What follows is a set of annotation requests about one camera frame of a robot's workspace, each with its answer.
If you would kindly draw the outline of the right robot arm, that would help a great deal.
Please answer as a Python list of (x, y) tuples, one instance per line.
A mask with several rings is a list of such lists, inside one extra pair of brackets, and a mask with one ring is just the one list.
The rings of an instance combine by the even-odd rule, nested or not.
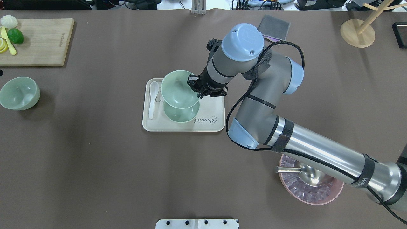
[(333, 178), (366, 190), (389, 211), (406, 211), (406, 148), (397, 162), (381, 163), (366, 154), (299, 126), (275, 114), (282, 95), (292, 94), (304, 78), (304, 63), (264, 46), (262, 33), (251, 24), (234, 26), (222, 40), (207, 43), (210, 52), (201, 74), (188, 84), (197, 96), (227, 95), (238, 74), (251, 80), (238, 106), (228, 137), (244, 149), (282, 153)]

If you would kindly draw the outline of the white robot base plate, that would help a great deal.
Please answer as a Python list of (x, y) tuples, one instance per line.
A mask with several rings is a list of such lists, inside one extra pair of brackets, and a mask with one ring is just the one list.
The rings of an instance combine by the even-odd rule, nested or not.
[(237, 219), (161, 219), (156, 229), (239, 229)]

